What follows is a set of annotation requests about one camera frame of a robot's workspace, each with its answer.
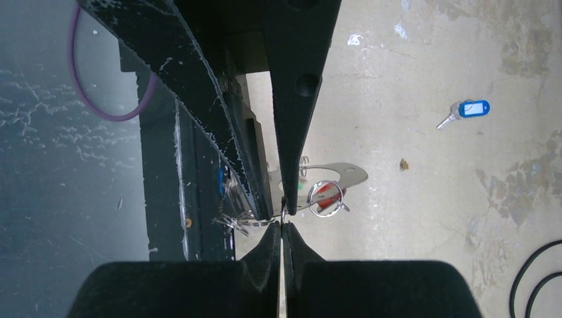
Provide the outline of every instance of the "red tag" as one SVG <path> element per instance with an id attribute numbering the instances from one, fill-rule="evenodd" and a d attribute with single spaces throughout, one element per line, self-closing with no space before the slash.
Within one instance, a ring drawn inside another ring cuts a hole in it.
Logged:
<path id="1" fill-rule="evenodd" d="M 322 193 L 322 192 L 326 192 L 333 187 L 335 187 L 333 184 L 327 184 L 327 185 L 321 187 L 320 190 L 318 190 L 317 194 Z M 343 195 L 345 195 L 345 192 L 347 192 L 347 189 L 343 189 L 342 192 L 343 192 Z M 330 197 L 328 199 L 322 199 L 322 200 L 318 201 L 318 206 L 320 207 L 320 211 L 323 211 L 324 209 L 326 209 L 330 205 L 333 205 L 334 203 L 338 202 L 339 198 L 340 198 L 340 195 L 339 195 L 339 191 L 338 191 L 333 197 Z"/>

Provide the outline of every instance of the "silver key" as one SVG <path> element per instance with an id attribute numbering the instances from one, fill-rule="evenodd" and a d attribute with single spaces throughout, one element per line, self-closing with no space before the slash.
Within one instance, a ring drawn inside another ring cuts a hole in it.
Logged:
<path id="1" fill-rule="evenodd" d="M 443 119 L 441 123 L 437 126 L 437 130 L 443 129 L 446 124 L 450 123 L 451 121 L 458 121 L 462 119 L 461 114 L 459 113 L 459 107 L 461 106 L 461 102 L 456 102 L 451 105 L 451 112 L 447 118 Z"/>

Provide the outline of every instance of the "stained floor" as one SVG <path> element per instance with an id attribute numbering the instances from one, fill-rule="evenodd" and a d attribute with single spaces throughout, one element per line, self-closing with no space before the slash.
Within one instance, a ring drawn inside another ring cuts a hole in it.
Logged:
<path id="1" fill-rule="evenodd" d="M 305 241 L 328 260 L 444 260 L 485 317 L 507 317 L 523 261 L 562 237 L 560 13 L 548 0 L 344 1 L 303 155 L 352 162 L 369 179 L 346 195 L 350 213 L 291 217 Z M 249 83 L 272 127 L 268 74 Z M 466 99 L 487 100 L 490 113 L 437 131 Z M 274 170 L 276 141 L 264 138 Z M 259 238 L 237 236 L 238 257 Z M 532 287 L 562 269 L 561 253 L 529 269 L 520 317 Z M 558 316 L 561 292 L 559 279 L 547 284 L 533 317 Z"/>

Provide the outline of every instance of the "blue key tag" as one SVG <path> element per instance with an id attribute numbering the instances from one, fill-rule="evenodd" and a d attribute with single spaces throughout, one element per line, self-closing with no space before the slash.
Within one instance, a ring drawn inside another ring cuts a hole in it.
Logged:
<path id="1" fill-rule="evenodd" d="M 485 116 L 490 112 L 487 101 L 464 101 L 459 105 L 459 115 L 463 118 Z"/>

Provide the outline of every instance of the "keychain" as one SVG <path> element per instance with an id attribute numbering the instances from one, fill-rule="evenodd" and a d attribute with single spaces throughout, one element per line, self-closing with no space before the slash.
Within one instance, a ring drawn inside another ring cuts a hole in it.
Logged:
<path id="1" fill-rule="evenodd" d="M 451 121 L 459 121 L 464 118 L 485 116 L 490 112 L 490 104 L 487 101 L 457 102 L 452 104 L 451 112 L 447 118 L 443 119 L 437 126 L 437 130 L 441 130 Z"/>

